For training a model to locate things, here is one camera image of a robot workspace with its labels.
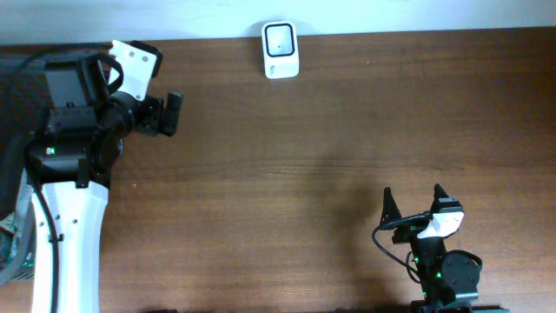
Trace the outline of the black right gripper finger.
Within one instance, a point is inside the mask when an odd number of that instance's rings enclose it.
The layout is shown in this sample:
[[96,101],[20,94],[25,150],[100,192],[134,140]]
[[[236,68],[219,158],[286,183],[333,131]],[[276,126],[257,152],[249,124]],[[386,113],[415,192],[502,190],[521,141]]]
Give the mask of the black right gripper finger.
[[401,220],[401,214],[389,187],[383,190],[383,204],[381,212],[380,227],[382,229],[393,229],[394,223]]
[[450,196],[444,189],[437,183],[434,185],[434,201],[431,205],[433,213],[439,213],[442,209],[450,204]]

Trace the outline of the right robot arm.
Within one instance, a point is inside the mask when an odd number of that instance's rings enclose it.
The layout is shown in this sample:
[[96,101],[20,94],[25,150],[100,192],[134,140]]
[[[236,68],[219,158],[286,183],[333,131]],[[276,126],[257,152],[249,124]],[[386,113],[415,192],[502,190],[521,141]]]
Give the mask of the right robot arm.
[[[410,303],[409,312],[506,312],[500,306],[474,306],[479,298],[478,284],[482,259],[464,250],[447,250],[445,240],[454,235],[465,212],[459,200],[434,185],[429,210],[403,216],[390,188],[383,191],[383,209],[372,240],[386,256],[403,266],[409,277],[421,286],[423,299]],[[411,250],[401,260],[376,238],[380,231],[392,231],[394,244],[409,244]]]

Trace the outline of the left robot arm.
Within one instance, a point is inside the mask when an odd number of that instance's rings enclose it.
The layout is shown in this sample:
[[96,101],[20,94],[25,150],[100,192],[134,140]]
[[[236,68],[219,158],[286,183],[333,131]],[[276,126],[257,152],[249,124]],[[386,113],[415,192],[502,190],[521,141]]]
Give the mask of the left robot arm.
[[99,310],[100,239],[123,139],[176,133],[183,96],[148,93],[156,47],[70,43],[1,55],[1,281],[35,312]]

